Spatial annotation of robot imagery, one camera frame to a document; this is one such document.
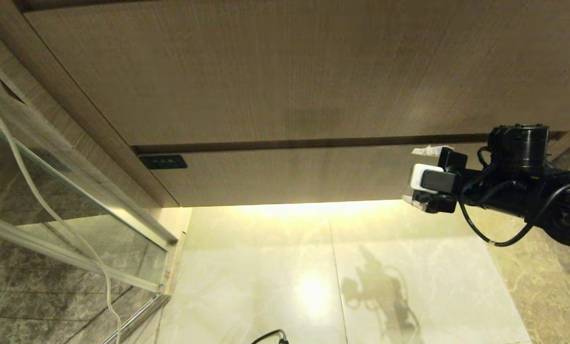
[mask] white cable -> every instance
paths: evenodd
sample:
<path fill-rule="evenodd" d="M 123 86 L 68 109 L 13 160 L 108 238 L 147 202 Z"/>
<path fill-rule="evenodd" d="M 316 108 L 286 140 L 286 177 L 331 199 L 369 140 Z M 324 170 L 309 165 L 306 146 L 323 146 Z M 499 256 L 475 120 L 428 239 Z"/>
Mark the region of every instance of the white cable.
<path fill-rule="evenodd" d="M 89 244 L 89 242 L 87 242 L 79 233 L 77 233 L 71 225 L 67 224 L 67 222 L 65 222 L 64 219 L 62 219 L 49 206 L 49 204 L 47 204 L 47 202 L 45 201 L 43 196 L 40 194 L 40 192 L 38 192 L 38 188 L 34 184 L 32 177 L 30 176 L 27 168 L 25 167 L 25 163 L 23 163 L 23 159 L 21 157 L 21 154 L 19 154 L 17 144 L 15 143 L 14 138 L 12 137 L 11 132 L 9 131 L 9 129 L 7 127 L 7 124 L 5 124 L 5 122 L 2 120 L 1 117 L 0 117 L 0 129 L 5 134 L 5 137 L 7 138 L 9 146 L 11 146 L 11 150 L 13 152 L 15 160 L 19 166 L 19 170 L 21 170 L 21 172 L 23 174 L 23 178 L 25 178 L 25 181 L 28 183 L 28 186 L 30 187 L 32 193 L 34 194 L 34 197 L 36 197 L 36 199 L 38 200 L 38 203 L 40 203 L 43 206 L 43 208 L 47 211 L 47 213 L 49 213 L 49 215 L 51 215 L 51 217 L 55 218 L 55 220 L 57 220 L 59 222 L 59 224 L 64 226 L 64 228 L 68 229 L 68 231 L 73 233 L 73 235 L 75 235 L 75 237 L 77 237 L 81 242 L 83 242 L 83 244 L 89 248 L 90 252 L 92 252 L 92 255 L 95 257 L 98 266 L 100 267 L 100 269 L 102 270 L 102 272 L 104 274 L 104 277 L 106 278 L 106 302 L 107 302 L 107 306 L 109 308 L 110 313 L 113 313 L 113 315 L 117 319 L 117 341 L 116 341 L 116 344 L 119 344 L 119 339 L 121 337 L 121 318 L 119 317 L 117 312 L 115 312 L 115 310 L 113 309 L 113 306 L 112 306 L 111 301 L 110 301 L 110 276 L 109 276 L 109 273 L 107 272 L 106 264 L 104 264 L 104 261 L 100 258 L 98 253 Z"/>

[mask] black electrical outlet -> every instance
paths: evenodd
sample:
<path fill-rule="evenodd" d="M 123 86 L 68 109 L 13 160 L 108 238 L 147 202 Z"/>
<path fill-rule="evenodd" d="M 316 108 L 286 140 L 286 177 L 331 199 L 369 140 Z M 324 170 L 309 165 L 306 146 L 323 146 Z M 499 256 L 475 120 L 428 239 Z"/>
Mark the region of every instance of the black electrical outlet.
<path fill-rule="evenodd" d="M 187 168 L 187 163 L 181 155 L 149 155 L 139 157 L 149 170 L 171 170 Z"/>

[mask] robotic arm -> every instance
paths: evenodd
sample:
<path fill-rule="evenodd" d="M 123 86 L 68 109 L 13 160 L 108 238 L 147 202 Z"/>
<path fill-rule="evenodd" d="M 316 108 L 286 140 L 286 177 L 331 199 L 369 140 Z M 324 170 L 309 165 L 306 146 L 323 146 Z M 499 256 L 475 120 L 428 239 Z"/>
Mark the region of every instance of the robotic arm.
<path fill-rule="evenodd" d="M 442 148 L 438 166 L 414 166 L 412 201 L 432 214 L 453 213 L 459 203 L 473 231 L 495 246 L 516 243 L 533 226 L 570 246 L 570 171 L 547 161 L 548 138 L 549 127 L 540 124 L 495 127 L 487 146 L 477 152 L 481 171 L 466 168 L 466 154 Z M 491 163 L 483 152 L 491 153 Z M 521 217 L 527 225 L 512 239 L 495 242 L 475 226 L 467 205 Z"/>

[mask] marble floor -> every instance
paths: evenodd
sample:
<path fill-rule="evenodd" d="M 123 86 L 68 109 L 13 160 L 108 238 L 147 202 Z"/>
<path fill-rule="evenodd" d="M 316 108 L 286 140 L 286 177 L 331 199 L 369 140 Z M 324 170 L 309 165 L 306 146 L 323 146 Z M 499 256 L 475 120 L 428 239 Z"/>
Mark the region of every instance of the marble floor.
<path fill-rule="evenodd" d="M 530 344 L 460 214 L 401 201 L 195 208 L 171 301 L 127 344 Z M 263 343 L 276 344 L 273 337 Z"/>

